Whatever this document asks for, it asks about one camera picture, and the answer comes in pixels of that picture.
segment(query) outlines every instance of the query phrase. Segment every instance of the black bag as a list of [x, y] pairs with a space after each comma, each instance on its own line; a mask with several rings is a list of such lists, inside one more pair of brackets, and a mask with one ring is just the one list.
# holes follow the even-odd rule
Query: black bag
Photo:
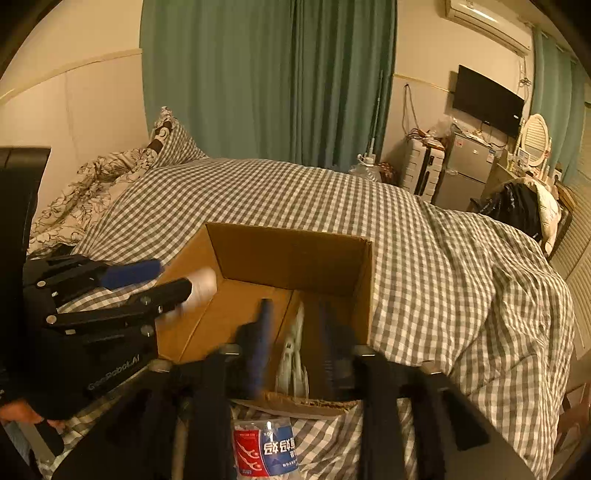
[[532, 237], [542, 240], [538, 194], [522, 183], [507, 183], [478, 211], [511, 225]]

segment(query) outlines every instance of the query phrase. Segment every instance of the plastic bag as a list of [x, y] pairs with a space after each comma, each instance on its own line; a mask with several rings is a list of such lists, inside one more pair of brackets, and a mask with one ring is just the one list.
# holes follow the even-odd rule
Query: plastic bag
[[433, 138], [445, 138], [452, 134], [452, 124], [456, 119], [450, 115], [443, 115], [437, 123], [427, 131], [427, 135]]

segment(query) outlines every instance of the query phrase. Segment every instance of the black tv screen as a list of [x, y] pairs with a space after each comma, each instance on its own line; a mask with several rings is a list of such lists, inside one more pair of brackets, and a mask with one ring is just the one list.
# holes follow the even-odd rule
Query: black tv screen
[[517, 138], [524, 103], [523, 98], [497, 82], [460, 65], [453, 97], [455, 109]]

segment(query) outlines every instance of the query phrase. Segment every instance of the air conditioner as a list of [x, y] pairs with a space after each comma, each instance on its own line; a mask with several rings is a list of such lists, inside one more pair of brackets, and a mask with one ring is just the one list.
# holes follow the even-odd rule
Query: air conditioner
[[522, 30], [486, 7], [469, 0], [446, 0], [446, 7], [450, 20], [483, 31], [518, 55], [526, 56], [531, 52], [531, 32]]

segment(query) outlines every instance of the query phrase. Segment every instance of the green curtain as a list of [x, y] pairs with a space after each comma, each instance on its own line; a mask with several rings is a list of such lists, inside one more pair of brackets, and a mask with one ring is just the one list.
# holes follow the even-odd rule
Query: green curtain
[[395, 0], [144, 0], [148, 124], [170, 107], [211, 157], [346, 171], [376, 148], [391, 90]]
[[539, 113], [552, 138], [550, 171], [563, 167], [568, 184], [577, 171], [583, 135], [585, 71], [569, 53], [557, 47], [553, 38], [534, 30], [535, 79], [531, 113]]

